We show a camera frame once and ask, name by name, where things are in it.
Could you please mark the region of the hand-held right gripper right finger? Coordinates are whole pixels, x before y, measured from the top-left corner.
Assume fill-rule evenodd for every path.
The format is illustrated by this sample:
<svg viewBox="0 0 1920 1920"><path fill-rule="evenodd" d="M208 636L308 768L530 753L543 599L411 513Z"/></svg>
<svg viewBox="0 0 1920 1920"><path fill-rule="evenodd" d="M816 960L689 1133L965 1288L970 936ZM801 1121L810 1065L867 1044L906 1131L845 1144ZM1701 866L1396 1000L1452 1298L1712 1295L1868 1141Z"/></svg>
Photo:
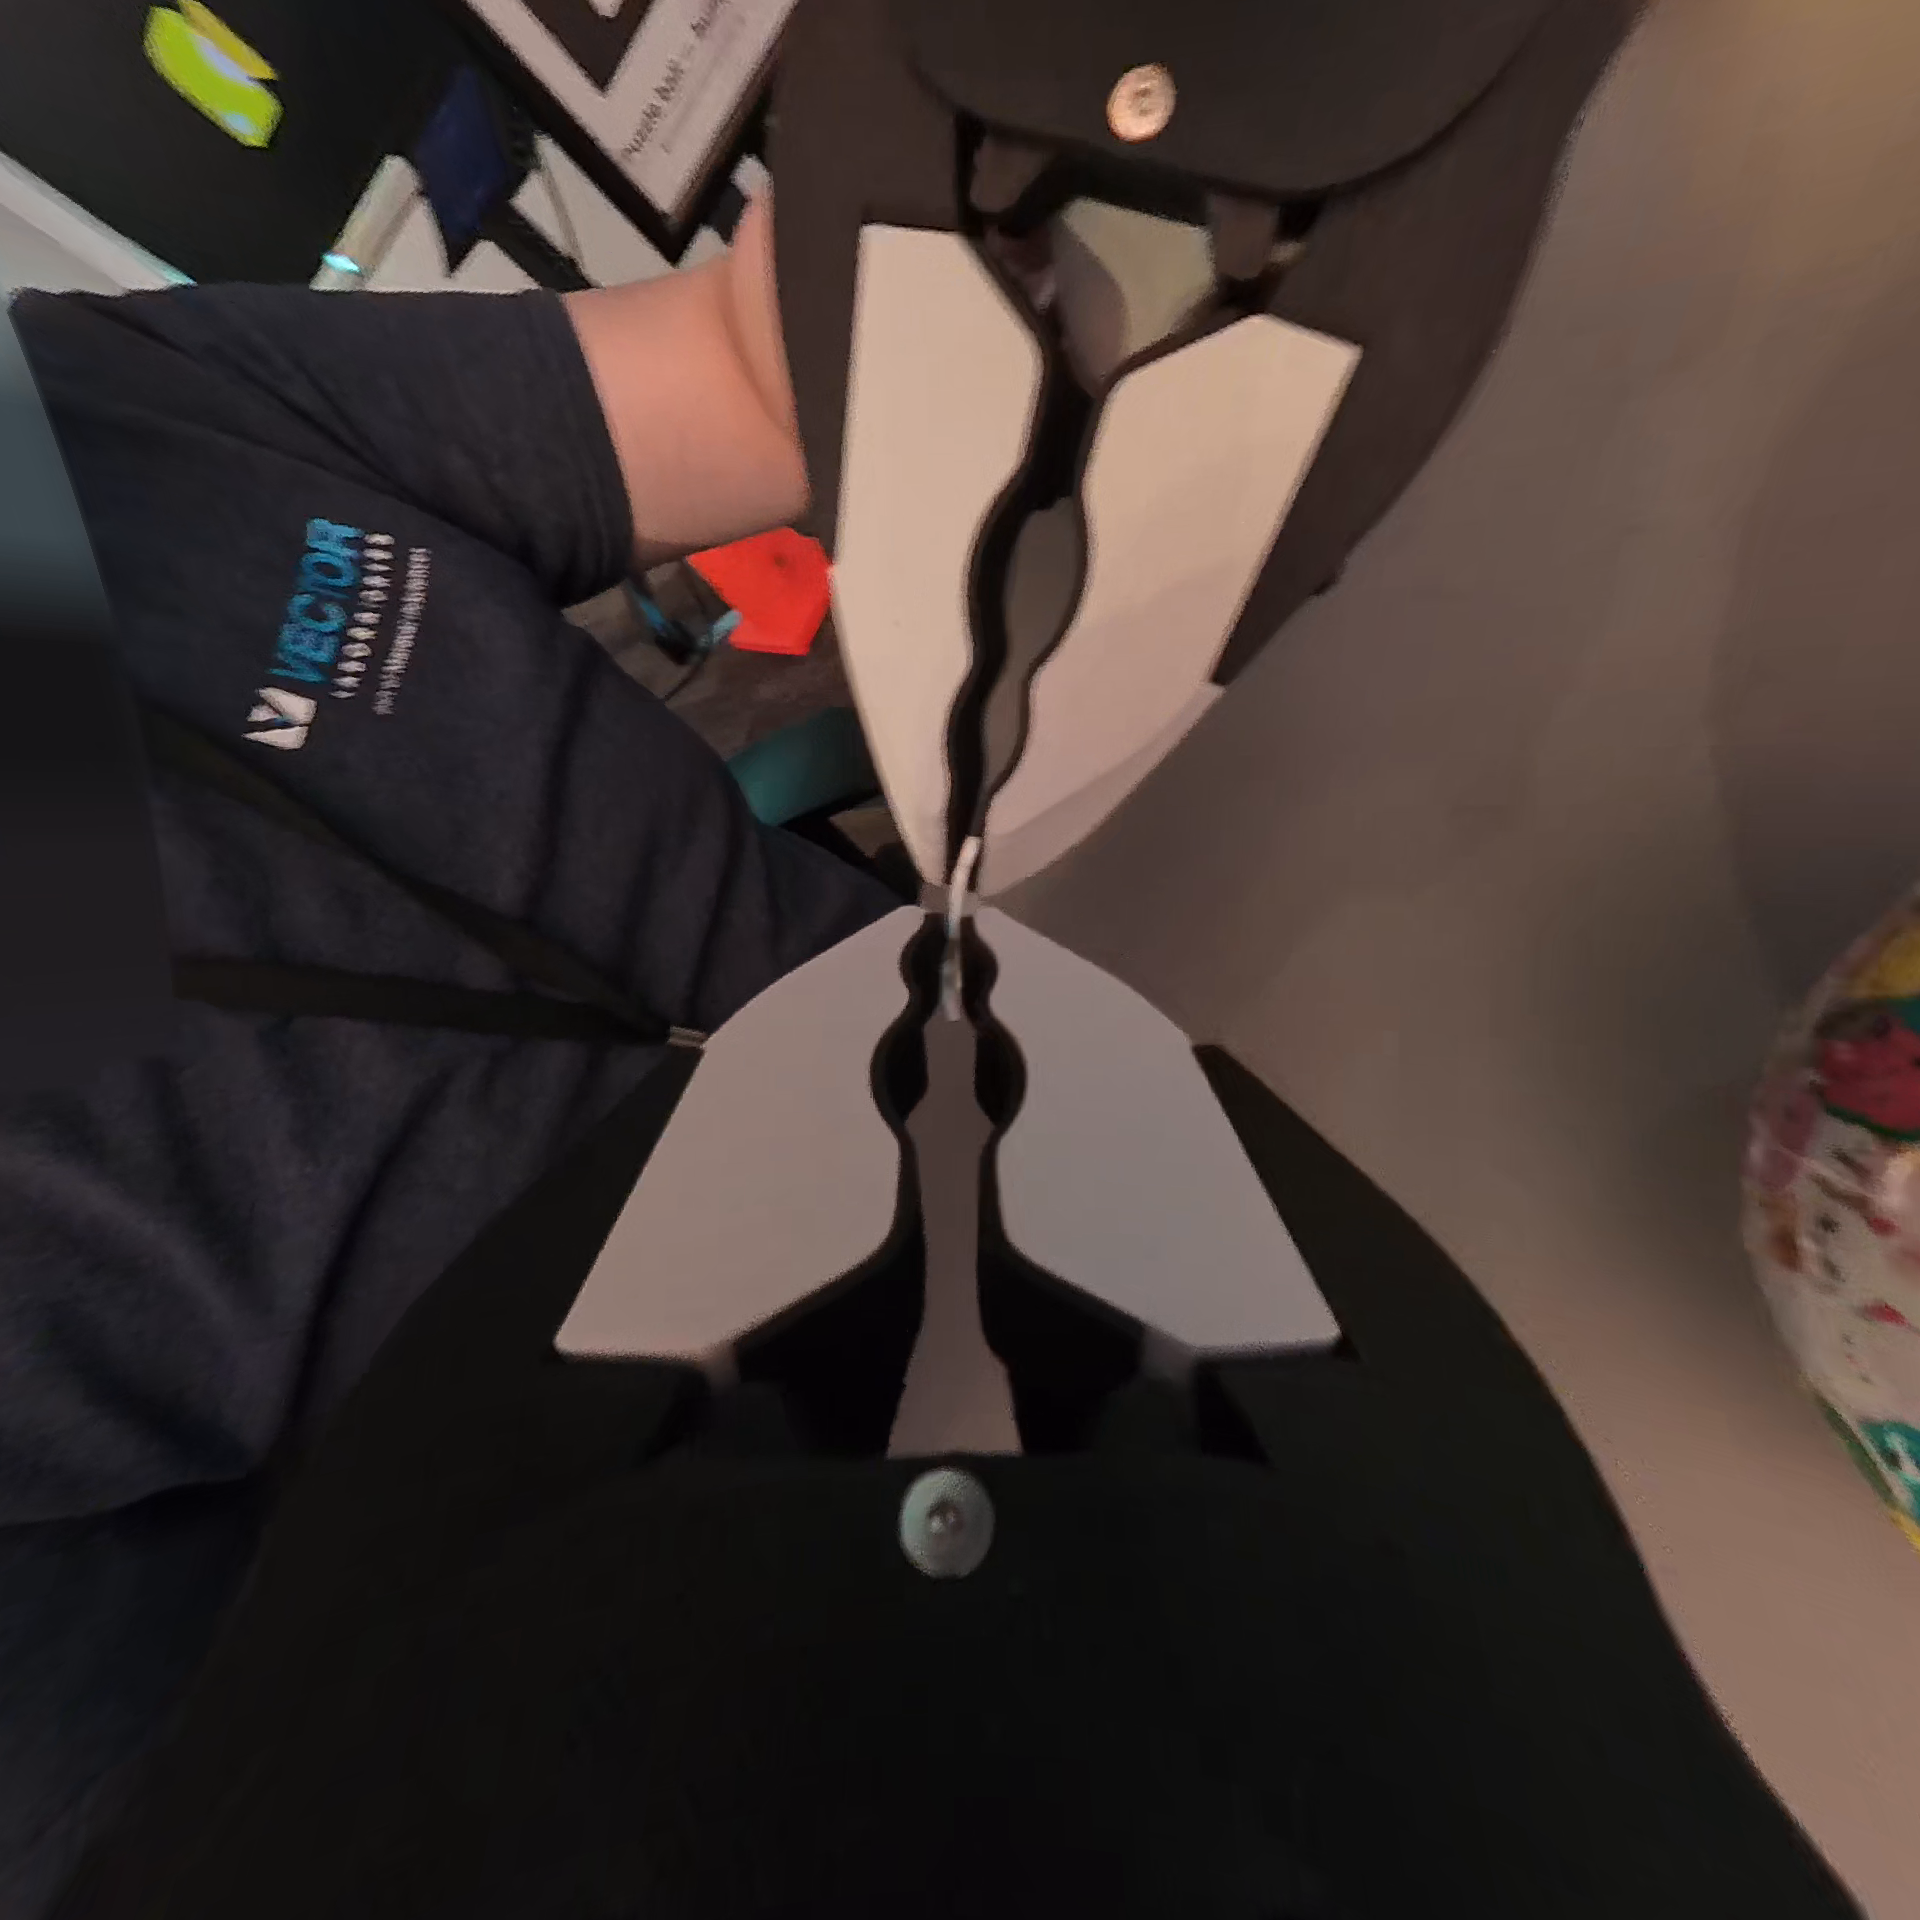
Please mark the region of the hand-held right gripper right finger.
<svg viewBox="0 0 1920 1920"><path fill-rule="evenodd" d="M1328 1298L1187 1034L994 907L977 933L1016 1071L996 1146L1016 1255L1187 1361L1330 1353Z"/></svg>

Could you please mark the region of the teal object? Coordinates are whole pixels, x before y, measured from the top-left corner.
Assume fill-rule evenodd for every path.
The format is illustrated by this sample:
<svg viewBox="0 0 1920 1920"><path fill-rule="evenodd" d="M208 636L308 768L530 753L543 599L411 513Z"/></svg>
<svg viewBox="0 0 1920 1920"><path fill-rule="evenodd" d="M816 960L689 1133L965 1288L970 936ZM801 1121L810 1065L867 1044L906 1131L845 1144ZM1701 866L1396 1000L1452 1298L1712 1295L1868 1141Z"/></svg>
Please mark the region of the teal object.
<svg viewBox="0 0 1920 1920"><path fill-rule="evenodd" d="M773 827L859 809L880 780L852 707L832 707L768 735L727 759L753 816Z"/></svg>

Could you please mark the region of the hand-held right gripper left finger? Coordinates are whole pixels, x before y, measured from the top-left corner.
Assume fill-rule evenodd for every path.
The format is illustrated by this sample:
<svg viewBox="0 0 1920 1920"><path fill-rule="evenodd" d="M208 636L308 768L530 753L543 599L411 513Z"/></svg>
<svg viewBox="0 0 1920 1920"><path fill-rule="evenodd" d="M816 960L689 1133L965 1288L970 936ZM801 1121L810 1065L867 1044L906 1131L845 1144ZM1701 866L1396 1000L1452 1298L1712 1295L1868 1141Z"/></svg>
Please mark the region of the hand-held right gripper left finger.
<svg viewBox="0 0 1920 1920"><path fill-rule="evenodd" d="M704 1370L879 1253L901 1146L873 1071L922 931L898 907L712 1034L561 1323L562 1359Z"/></svg>

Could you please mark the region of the person's left forearm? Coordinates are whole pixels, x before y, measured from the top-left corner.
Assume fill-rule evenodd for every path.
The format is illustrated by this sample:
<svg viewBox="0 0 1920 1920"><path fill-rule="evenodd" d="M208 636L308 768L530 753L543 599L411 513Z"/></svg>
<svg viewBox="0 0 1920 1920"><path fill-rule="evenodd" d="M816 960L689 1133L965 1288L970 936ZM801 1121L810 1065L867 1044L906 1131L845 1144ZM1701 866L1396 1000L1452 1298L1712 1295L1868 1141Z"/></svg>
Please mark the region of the person's left forearm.
<svg viewBox="0 0 1920 1920"><path fill-rule="evenodd" d="M639 573L797 525L810 507L784 352L775 192L706 263L568 292L632 507Z"/></svg>

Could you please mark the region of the black framed white sign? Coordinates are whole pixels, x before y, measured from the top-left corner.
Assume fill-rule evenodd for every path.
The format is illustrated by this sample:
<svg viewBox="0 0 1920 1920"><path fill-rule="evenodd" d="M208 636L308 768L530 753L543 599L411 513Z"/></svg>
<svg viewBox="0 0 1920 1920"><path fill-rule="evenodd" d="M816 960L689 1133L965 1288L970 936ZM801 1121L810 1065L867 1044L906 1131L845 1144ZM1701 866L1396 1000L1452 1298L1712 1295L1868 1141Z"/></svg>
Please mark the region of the black framed white sign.
<svg viewBox="0 0 1920 1920"><path fill-rule="evenodd" d="M499 83L669 266L755 128L793 3L447 3Z"/></svg>

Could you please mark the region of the white puzzle piece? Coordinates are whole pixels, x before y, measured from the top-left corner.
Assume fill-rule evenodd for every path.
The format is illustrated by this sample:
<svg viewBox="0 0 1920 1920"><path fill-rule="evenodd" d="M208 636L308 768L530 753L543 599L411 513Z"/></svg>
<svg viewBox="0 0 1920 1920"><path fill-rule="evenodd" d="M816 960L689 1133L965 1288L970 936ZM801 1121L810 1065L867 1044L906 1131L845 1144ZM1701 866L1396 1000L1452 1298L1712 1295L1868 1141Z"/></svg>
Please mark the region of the white puzzle piece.
<svg viewBox="0 0 1920 1920"><path fill-rule="evenodd" d="M967 1016L970 921L977 905L981 853L983 840L979 833L971 833L961 843L946 880L945 954L940 970L940 1012L946 1023L963 1023Z"/></svg>

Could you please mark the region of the colourful puzzle ball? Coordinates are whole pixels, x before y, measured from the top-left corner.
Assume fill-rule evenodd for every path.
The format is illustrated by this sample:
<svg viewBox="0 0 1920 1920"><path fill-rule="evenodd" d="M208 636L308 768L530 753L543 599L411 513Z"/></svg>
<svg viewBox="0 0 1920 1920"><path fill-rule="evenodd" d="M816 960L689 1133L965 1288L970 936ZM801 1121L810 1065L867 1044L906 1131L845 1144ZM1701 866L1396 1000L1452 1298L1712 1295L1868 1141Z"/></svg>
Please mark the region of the colourful puzzle ball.
<svg viewBox="0 0 1920 1920"><path fill-rule="evenodd" d="M1825 1425L1917 1546L1917 893L1834 963L1752 1099L1741 1236Z"/></svg>

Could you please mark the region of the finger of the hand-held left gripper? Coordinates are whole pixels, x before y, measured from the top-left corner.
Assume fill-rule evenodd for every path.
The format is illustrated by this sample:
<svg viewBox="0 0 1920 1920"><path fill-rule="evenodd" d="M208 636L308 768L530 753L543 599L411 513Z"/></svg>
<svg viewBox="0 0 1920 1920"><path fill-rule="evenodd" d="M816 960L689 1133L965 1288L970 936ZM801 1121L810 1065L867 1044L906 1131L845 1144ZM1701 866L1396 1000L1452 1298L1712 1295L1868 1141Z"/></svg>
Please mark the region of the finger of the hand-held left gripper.
<svg viewBox="0 0 1920 1920"><path fill-rule="evenodd" d="M1083 585L1027 683L981 893L1083 843L1216 705L1213 672L1360 360L1355 344L1253 316L1116 379L1076 496Z"/></svg>
<svg viewBox="0 0 1920 1920"><path fill-rule="evenodd" d="M1027 464L1042 347L955 232L856 245L832 623L882 796L920 875L953 871L949 727L977 661L977 545Z"/></svg>

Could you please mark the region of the lime green object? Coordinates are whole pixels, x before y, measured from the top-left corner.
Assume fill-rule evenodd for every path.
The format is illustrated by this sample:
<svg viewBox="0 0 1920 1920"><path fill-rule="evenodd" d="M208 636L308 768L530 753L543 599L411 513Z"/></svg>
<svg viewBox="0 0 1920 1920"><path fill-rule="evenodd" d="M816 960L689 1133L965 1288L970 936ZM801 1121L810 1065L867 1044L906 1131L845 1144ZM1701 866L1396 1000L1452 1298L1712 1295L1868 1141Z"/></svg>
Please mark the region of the lime green object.
<svg viewBox="0 0 1920 1920"><path fill-rule="evenodd" d="M218 130L255 153L281 128L280 75L204 3L151 5L143 51L154 74Z"/></svg>

